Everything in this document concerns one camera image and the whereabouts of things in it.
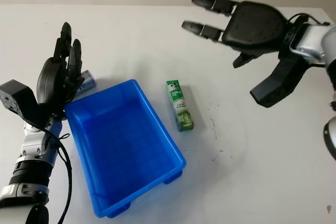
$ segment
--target black cable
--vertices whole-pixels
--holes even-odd
[[[70,136],[69,133],[67,134],[64,134],[63,136],[61,137],[57,137],[55,136],[52,132],[46,130],[46,129],[39,129],[47,134],[49,134],[51,137],[53,137],[54,139],[56,139],[57,141],[57,152],[60,156],[60,158],[64,161],[65,163],[65,166],[67,168],[67,172],[68,172],[68,179],[69,179],[69,189],[68,189],[68,198],[67,198],[67,202],[66,202],[66,205],[65,205],[65,208],[64,208],[64,211],[61,215],[61,218],[59,219],[58,221],[58,224],[62,224],[63,221],[64,221],[64,218],[65,218],[65,215],[67,214],[67,211],[69,209],[69,205],[70,205],[70,201],[71,201],[71,194],[72,194],[72,167],[71,167],[71,161],[70,161],[70,157],[68,155],[68,152],[67,150],[65,149],[63,143],[60,141],[61,139],[65,139],[65,138],[68,138]],[[63,156],[60,154],[59,152],[59,149],[61,149],[63,151],[63,154],[65,156],[65,159],[63,158]]]
[[[287,23],[289,23],[293,18],[297,17],[297,16],[301,16],[301,15],[305,15],[305,16],[308,16],[310,17],[312,20],[314,20],[317,24],[321,25],[322,23],[319,22],[317,19],[315,19],[313,16],[311,16],[310,14],[308,13],[296,13],[295,15],[291,16],[289,18],[289,20],[287,21]]]

